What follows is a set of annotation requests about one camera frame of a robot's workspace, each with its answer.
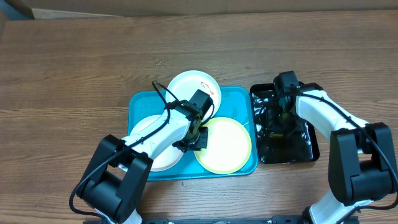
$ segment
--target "table surface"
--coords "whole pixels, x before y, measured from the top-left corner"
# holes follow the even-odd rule
[[[0,44],[1,223],[81,223],[85,217],[69,210],[68,198],[99,141],[126,135],[134,94],[186,70],[247,90],[294,70],[357,117],[389,125],[397,150],[397,62],[398,11],[8,21]],[[317,138],[314,163],[148,183],[138,212],[172,219],[299,215],[328,190],[329,144]],[[90,210],[80,199],[75,204]],[[364,210],[360,218],[396,223],[398,208]]]

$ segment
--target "blue container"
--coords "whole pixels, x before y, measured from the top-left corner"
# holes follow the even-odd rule
[[[135,94],[129,105],[129,131],[142,119],[162,114],[164,104],[156,91],[143,91]],[[251,111],[249,93],[240,86],[221,87],[221,105],[215,117],[232,118],[241,123],[248,131],[251,138],[251,155],[242,169],[232,174],[214,174],[203,168],[197,161],[193,151],[186,152],[173,167],[160,172],[151,172],[149,181],[183,180],[194,178],[212,178],[251,174],[259,161],[257,156],[256,136],[254,135],[254,122]]]

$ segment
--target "black cable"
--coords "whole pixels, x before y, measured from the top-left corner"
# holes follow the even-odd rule
[[[210,114],[210,116],[204,121],[204,122],[202,122],[201,124],[200,124],[200,126],[203,126],[203,125],[205,125],[207,122],[209,122],[209,120],[210,120],[210,118],[213,116],[213,113],[214,113],[214,110],[215,110],[215,106],[214,106],[214,103],[212,103],[211,104],[212,105],[212,109],[211,109],[211,114]]]
[[[384,162],[387,164],[393,178],[394,178],[394,182],[395,182],[395,186],[398,187],[398,178],[397,178],[397,174],[394,172],[392,165],[390,164],[390,162],[388,161],[386,155],[384,155],[384,153],[381,151],[380,147],[377,145],[377,143],[373,140],[373,138],[365,131],[365,129],[363,127],[361,127],[359,124],[355,123],[350,116],[346,115],[344,112],[342,112],[339,107],[337,107],[335,104],[333,104],[330,101],[325,100],[323,97],[318,97],[318,96],[313,96],[313,95],[309,95],[309,94],[305,94],[305,93],[299,93],[296,94],[294,96],[305,96],[305,97],[310,97],[319,101],[322,101],[324,103],[326,103],[327,105],[331,106],[335,111],[337,111],[340,115],[342,115],[342,117],[344,117],[345,120],[347,120],[347,122],[349,122],[350,124],[352,124],[353,126],[355,126],[356,128],[358,128],[363,135],[369,140],[369,142],[371,143],[371,145],[376,149],[377,153],[383,158]],[[353,213],[357,212],[360,209],[373,209],[373,210],[389,210],[392,208],[395,208],[398,205],[398,191],[397,191],[397,197],[395,199],[395,201],[387,206],[372,206],[372,205],[363,205],[363,206],[357,206],[354,209],[352,209],[349,213],[347,213],[343,218],[341,218],[339,221],[337,221],[337,224],[340,224],[341,222],[343,222],[344,220],[346,220],[346,218],[352,216]]]
[[[104,215],[101,215],[99,213],[96,212],[86,212],[86,211],[82,211],[79,210],[77,208],[75,208],[75,206],[73,206],[73,198],[75,197],[75,194],[77,193],[77,190],[81,187],[81,185],[83,185],[83,183],[85,183],[95,172],[97,172],[100,168],[102,168],[103,166],[107,166],[110,162],[112,162],[115,158],[119,157],[120,155],[124,154],[125,152],[127,152],[128,150],[130,150],[131,148],[133,148],[134,146],[144,142],[146,139],[150,138],[151,136],[153,136],[155,133],[157,133],[158,131],[160,131],[164,126],[166,126],[166,124],[170,121],[170,108],[167,106],[167,102],[165,100],[165,98],[162,96],[162,94],[160,93],[159,89],[156,87],[156,85],[159,85],[160,87],[164,88],[166,91],[168,91],[177,101],[179,101],[177,99],[177,97],[175,97],[175,95],[168,90],[166,87],[164,87],[162,84],[160,84],[157,81],[152,81],[152,86],[154,87],[155,91],[157,92],[157,94],[160,96],[160,98],[162,99],[163,103],[166,105],[166,110],[167,110],[167,118],[166,120],[163,122],[162,125],[160,125],[157,129],[153,130],[151,133],[149,133],[148,135],[140,138],[140,140],[128,145],[127,147],[124,147],[122,150],[120,150],[119,152],[115,153],[114,155],[112,155],[109,159],[107,159],[106,161],[104,161],[101,165],[99,165],[97,168],[95,168],[92,172],[90,172],[82,181],[80,181],[76,187],[72,190],[72,193],[69,197],[69,207],[70,210],[72,210],[73,212],[77,213],[77,214],[81,214],[81,215],[92,215],[92,216],[96,216],[99,217],[101,219],[107,219]]]

